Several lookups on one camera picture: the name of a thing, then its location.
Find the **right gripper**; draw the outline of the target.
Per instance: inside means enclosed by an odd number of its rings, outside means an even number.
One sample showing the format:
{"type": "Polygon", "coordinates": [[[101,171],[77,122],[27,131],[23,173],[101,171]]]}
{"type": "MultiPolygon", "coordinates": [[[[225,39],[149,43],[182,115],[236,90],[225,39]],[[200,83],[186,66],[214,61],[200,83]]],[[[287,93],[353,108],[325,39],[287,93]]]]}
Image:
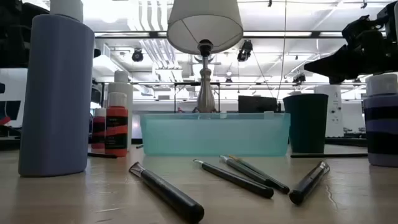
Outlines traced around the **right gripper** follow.
{"type": "Polygon", "coordinates": [[[361,16],[342,31],[346,44],[335,53],[306,63],[304,70],[329,77],[331,84],[360,75],[398,72],[398,38],[394,16],[361,16]]]}

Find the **small maroon paint bottle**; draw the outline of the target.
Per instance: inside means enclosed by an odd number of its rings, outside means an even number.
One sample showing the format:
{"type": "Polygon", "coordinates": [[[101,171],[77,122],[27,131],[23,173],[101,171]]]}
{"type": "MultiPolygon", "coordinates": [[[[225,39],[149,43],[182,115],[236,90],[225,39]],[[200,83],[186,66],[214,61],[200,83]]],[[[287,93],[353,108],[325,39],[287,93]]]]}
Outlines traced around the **small maroon paint bottle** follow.
{"type": "Polygon", "coordinates": [[[91,148],[95,151],[104,150],[106,132],[106,109],[98,108],[94,110],[92,120],[91,148]]]}

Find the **small purple paint bottle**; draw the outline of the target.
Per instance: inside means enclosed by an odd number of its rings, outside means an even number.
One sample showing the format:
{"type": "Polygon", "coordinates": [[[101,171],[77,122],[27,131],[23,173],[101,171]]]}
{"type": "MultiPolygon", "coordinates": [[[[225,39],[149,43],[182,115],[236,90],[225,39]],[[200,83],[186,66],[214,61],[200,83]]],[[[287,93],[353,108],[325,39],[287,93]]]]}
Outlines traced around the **small purple paint bottle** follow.
{"type": "Polygon", "coordinates": [[[385,73],[366,79],[364,119],[368,161],[398,167],[398,75],[385,73]]]}

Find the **small orange paint bottle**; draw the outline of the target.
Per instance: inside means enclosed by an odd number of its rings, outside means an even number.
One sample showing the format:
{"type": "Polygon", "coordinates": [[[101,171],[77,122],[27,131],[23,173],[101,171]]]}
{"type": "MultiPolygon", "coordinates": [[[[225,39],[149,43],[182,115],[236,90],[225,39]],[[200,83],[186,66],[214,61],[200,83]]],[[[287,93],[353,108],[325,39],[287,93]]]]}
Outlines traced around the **small orange paint bottle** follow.
{"type": "Polygon", "coordinates": [[[106,108],[105,153],[125,157],[128,149],[128,110],[127,96],[120,92],[108,95],[106,108]]]}

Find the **large blue paint bottle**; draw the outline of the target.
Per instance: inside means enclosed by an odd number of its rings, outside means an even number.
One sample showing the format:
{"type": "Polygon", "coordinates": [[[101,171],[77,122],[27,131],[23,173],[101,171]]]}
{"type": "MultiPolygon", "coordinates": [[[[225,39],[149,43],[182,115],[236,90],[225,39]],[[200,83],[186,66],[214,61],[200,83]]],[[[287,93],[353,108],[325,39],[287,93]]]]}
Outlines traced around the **large blue paint bottle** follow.
{"type": "Polygon", "coordinates": [[[81,0],[50,0],[50,12],[33,18],[20,176],[86,169],[94,47],[81,0]]]}

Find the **white cylindrical appliance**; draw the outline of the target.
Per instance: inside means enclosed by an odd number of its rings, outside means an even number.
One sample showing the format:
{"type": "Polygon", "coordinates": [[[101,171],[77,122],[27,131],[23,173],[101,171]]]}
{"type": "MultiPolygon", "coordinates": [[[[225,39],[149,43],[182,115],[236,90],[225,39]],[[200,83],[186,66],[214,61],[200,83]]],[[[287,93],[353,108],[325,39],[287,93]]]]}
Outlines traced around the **white cylindrical appliance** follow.
{"type": "Polygon", "coordinates": [[[343,113],[341,103],[341,87],[339,85],[319,85],[314,88],[314,93],[328,96],[326,137],[343,137],[343,113]]]}

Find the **dark green plastic cup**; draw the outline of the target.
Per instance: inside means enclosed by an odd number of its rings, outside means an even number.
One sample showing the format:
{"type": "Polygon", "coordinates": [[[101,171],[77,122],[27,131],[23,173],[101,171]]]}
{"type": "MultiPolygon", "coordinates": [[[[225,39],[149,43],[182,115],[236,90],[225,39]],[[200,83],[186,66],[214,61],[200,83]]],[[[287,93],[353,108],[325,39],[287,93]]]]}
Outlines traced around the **dark green plastic cup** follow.
{"type": "Polygon", "coordinates": [[[328,95],[299,94],[283,99],[290,114],[289,142],[293,153],[322,154],[325,147],[328,95]]]}

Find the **paintbrush with orange bristles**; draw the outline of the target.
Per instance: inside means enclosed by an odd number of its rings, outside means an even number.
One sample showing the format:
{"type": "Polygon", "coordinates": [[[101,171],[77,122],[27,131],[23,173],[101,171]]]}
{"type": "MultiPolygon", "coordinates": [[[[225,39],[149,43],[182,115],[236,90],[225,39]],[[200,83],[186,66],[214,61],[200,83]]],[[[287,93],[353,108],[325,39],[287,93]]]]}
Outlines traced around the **paintbrush with orange bristles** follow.
{"type": "Polygon", "coordinates": [[[251,169],[252,171],[260,174],[261,176],[265,177],[267,180],[271,181],[276,186],[276,188],[274,188],[274,189],[278,190],[279,192],[281,192],[283,194],[288,194],[290,192],[290,189],[287,185],[276,180],[275,178],[271,177],[270,175],[266,174],[265,172],[259,170],[257,167],[254,167],[250,163],[248,163],[238,157],[232,156],[232,155],[229,155],[228,157],[232,158],[233,160],[240,163],[241,165],[244,165],[245,167],[251,169]]]}

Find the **silver table lamp white shade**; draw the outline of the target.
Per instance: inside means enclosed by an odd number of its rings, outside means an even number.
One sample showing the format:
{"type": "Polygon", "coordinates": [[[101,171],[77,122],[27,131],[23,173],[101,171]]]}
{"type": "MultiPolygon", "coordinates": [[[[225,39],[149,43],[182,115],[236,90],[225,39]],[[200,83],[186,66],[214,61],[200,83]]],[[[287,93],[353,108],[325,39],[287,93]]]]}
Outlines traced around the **silver table lamp white shade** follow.
{"type": "Polygon", "coordinates": [[[174,0],[167,40],[180,52],[202,57],[196,111],[216,111],[209,57],[230,49],[243,38],[237,0],[174,0]]]}

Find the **teal translucent plastic bin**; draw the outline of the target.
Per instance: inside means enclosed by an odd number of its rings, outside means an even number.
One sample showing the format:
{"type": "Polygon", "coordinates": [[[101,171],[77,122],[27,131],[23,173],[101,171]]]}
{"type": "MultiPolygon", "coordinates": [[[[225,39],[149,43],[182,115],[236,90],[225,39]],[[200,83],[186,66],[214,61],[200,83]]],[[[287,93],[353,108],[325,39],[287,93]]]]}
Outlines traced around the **teal translucent plastic bin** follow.
{"type": "Polygon", "coordinates": [[[284,156],[288,113],[144,114],[141,131],[148,156],[284,156]]]}

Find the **black paintbrush white bristles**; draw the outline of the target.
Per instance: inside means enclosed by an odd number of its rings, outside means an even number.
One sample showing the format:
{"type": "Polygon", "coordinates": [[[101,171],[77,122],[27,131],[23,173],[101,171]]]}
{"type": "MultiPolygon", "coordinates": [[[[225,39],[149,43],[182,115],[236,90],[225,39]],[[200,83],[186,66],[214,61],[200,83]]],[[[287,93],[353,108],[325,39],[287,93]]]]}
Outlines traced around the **black paintbrush white bristles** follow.
{"type": "Polygon", "coordinates": [[[169,205],[189,224],[198,224],[205,215],[205,209],[197,201],[183,193],[157,174],[135,162],[129,172],[139,177],[153,192],[169,205]]]}

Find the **long paintbrush orange bristles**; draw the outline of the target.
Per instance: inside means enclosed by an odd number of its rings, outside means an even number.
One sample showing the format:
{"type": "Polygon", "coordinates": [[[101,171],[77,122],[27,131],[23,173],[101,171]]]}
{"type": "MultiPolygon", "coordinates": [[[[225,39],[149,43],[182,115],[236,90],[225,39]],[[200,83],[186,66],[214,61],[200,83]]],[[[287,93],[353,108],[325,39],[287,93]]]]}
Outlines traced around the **long paintbrush orange bristles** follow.
{"type": "Polygon", "coordinates": [[[107,159],[117,159],[118,157],[113,154],[102,154],[102,153],[95,153],[95,152],[88,152],[88,157],[101,157],[107,159]]]}

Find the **dark monitor screen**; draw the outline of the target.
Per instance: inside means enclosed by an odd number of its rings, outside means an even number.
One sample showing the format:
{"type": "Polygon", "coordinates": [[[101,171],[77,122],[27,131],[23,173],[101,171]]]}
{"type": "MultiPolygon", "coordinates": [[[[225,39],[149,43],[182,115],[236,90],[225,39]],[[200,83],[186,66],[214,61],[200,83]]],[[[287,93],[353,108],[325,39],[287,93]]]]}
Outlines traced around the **dark monitor screen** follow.
{"type": "Polygon", "coordinates": [[[21,101],[0,101],[0,121],[17,121],[21,101]]]}

